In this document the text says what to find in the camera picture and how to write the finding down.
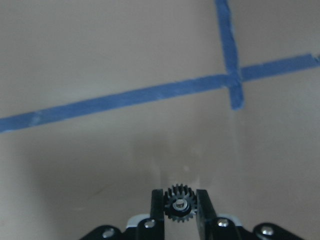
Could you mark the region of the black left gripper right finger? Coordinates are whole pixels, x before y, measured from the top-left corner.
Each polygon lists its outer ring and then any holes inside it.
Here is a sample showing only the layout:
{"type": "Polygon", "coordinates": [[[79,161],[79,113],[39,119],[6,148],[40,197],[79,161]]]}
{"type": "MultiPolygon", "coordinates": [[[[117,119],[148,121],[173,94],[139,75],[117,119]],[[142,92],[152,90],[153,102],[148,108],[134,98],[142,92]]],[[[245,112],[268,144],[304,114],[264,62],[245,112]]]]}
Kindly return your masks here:
{"type": "Polygon", "coordinates": [[[206,190],[197,189],[196,197],[196,223],[201,240],[240,239],[240,233],[235,223],[226,215],[217,215],[206,190]]]}

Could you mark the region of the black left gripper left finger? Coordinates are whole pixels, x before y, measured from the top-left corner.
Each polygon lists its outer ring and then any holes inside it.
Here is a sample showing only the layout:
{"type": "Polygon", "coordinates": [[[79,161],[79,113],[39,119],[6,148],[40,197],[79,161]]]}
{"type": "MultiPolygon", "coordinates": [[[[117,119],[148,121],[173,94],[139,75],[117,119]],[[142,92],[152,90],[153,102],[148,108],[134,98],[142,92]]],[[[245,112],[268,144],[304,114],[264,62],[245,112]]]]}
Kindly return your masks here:
{"type": "Polygon", "coordinates": [[[164,191],[154,189],[151,192],[149,217],[141,220],[136,228],[137,240],[164,240],[165,214],[164,191]]]}

